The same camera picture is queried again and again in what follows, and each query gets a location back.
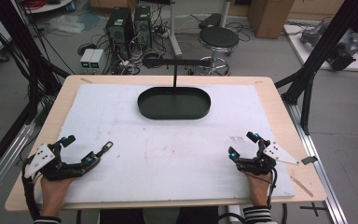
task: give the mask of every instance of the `floor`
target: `floor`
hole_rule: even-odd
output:
[[[65,10],[55,10],[38,15],[36,20],[41,27],[45,27],[49,19],[68,14]],[[60,53],[68,66],[76,73],[82,74],[77,49],[82,44],[96,42],[97,35],[103,34],[106,24],[104,15],[94,13],[85,7],[71,15],[78,15],[86,23],[86,29],[80,35],[64,32],[45,32],[51,45]],[[177,19],[177,29],[182,33],[197,34],[200,30],[198,23],[190,16]],[[227,22],[239,22],[247,25],[245,18],[230,17]],[[178,35],[179,45],[184,59],[199,59],[210,55],[197,40],[196,35]],[[261,76],[271,77],[279,81],[296,72],[301,63],[297,58],[287,36],[278,39],[255,38],[251,31],[240,33],[241,41],[236,51],[227,58],[232,76]],[[166,41],[167,52],[164,58],[172,58],[171,44]],[[69,72],[64,63],[56,56],[54,50],[48,47],[48,55],[53,63]],[[179,67],[178,74],[186,76],[184,67]],[[141,68],[141,75],[171,75],[173,69],[160,67],[157,69]],[[0,141],[14,122],[16,117],[27,104],[27,85],[25,78],[20,75],[16,65],[11,60],[0,62]],[[279,89],[284,93],[287,87]],[[310,107],[310,135],[320,155],[328,178],[337,195],[348,223],[358,223],[358,72],[334,72],[320,70],[314,80],[313,94]],[[31,223],[28,213],[12,213],[5,210],[5,201],[11,191],[20,167],[13,165],[0,183],[0,223]],[[287,223],[332,223],[328,212],[324,210],[324,203],[315,203],[321,210],[309,210],[311,203],[288,204]],[[147,209],[148,223],[174,223],[176,209]],[[281,222],[282,206],[273,204],[271,209],[274,220]],[[98,212],[87,210],[83,212],[84,223],[97,223]],[[63,223],[75,223],[76,212],[62,212]]]

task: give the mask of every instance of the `human hand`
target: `human hand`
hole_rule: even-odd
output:
[[[269,183],[271,181],[271,173],[267,175],[254,175],[249,172],[244,172],[249,182],[250,199],[253,206],[268,206],[267,191],[269,190]]]
[[[58,216],[64,204],[66,191],[74,180],[75,178],[49,181],[42,177],[40,180],[43,191],[43,209],[40,214],[42,217]]]

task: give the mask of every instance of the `black tray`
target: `black tray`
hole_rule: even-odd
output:
[[[138,106],[148,119],[201,119],[209,112],[211,98],[193,87],[153,87],[139,95]]]

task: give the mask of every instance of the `black stool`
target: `black stool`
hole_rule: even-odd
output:
[[[203,61],[211,61],[211,66],[199,66],[197,72],[202,76],[208,76],[212,73],[217,73],[220,76],[229,76],[231,71],[229,70],[228,63],[221,58],[217,58],[217,53],[231,53],[238,46],[239,41],[238,35],[227,28],[214,26],[202,29],[200,31],[199,42],[203,47],[212,50],[212,56],[201,59]],[[224,73],[220,73],[217,70],[224,68],[226,68]]]

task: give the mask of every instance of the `wooden table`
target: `wooden table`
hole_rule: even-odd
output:
[[[112,76],[70,76],[68,77],[52,107],[48,118],[36,139],[31,154],[34,154],[42,143],[54,143],[59,136],[59,130],[65,121],[77,90],[81,84],[150,84],[172,85],[172,76],[136,76],[136,77],[112,77]],[[296,132],[296,128],[287,113],[277,92],[274,83],[269,77],[186,77],[179,76],[178,83],[182,85],[253,85],[258,93],[263,109],[266,113],[269,126],[275,140],[285,148],[298,161],[308,157],[305,148]],[[318,202],[324,201],[326,194],[324,187],[316,174],[312,164],[299,165],[285,164],[295,188],[296,196],[290,198],[273,198],[273,203],[293,202]],[[186,206],[186,205],[224,205],[249,203],[249,199],[227,199],[208,201],[180,201],[180,202],[147,202],[147,203],[72,203],[66,204],[65,209],[85,208],[113,208],[113,207],[161,207],[161,206]],[[6,202],[8,211],[28,210],[23,196],[21,178],[16,181]]]

